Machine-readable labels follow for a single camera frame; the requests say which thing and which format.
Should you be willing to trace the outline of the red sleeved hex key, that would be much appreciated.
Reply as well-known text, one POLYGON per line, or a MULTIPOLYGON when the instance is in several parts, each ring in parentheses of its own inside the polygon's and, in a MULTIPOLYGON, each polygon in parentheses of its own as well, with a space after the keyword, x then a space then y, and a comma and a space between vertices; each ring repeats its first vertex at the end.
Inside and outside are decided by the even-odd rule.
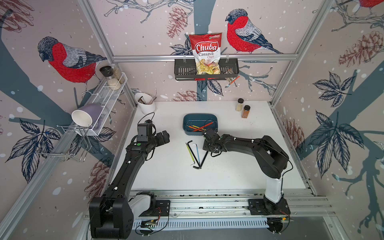
POLYGON ((205 125, 202 126, 202 127, 199 127, 199 128, 197 128, 197 129, 194 129, 193 132, 198 132, 198 131, 200 131, 200 130, 204 130, 204 128, 206 128, 206 127, 212 125, 213 123, 214 123, 214 122, 210 122, 210 123, 208 123, 208 124, 205 124, 205 125))

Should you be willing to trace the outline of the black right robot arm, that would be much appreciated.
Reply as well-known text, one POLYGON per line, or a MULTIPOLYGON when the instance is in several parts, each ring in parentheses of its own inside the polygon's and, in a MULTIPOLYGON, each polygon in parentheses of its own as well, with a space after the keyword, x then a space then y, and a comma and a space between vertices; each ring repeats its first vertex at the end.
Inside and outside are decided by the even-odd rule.
POLYGON ((261 171, 266 175, 265 199, 278 204, 283 199, 283 171, 287 168, 288 154, 270 137, 261 139, 237 138, 228 134, 219 136, 212 129, 203 133, 203 150, 220 155, 236 152, 255 157, 261 171))

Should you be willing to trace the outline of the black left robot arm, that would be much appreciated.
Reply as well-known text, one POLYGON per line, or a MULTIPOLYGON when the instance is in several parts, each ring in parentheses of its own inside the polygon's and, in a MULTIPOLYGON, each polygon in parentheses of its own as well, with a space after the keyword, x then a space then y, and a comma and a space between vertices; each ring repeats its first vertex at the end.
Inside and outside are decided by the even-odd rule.
POLYGON ((134 211, 129 205, 129 194, 135 178, 156 147, 170 142, 170 135, 162 131, 148 137, 147 142, 132 142, 126 148, 126 156, 118 174, 107 190, 91 200, 90 230, 94 239, 127 239, 133 224, 146 210, 134 211))

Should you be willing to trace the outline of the long black hex key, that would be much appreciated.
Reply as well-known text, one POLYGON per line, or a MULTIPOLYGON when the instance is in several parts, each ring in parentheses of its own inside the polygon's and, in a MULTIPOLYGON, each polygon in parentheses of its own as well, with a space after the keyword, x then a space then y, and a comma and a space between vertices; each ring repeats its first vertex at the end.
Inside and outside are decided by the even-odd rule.
POLYGON ((198 167, 193 166, 194 169, 201 169, 201 168, 202 168, 202 166, 203 166, 203 164, 204 164, 204 162, 205 162, 205 160, 206 160, 206 158, 207 158, 207 156, 208 156, 208 153, 209 153, 209 152, 206 151, 203 160, 199 163, 199 166, 198 166, 198 167))

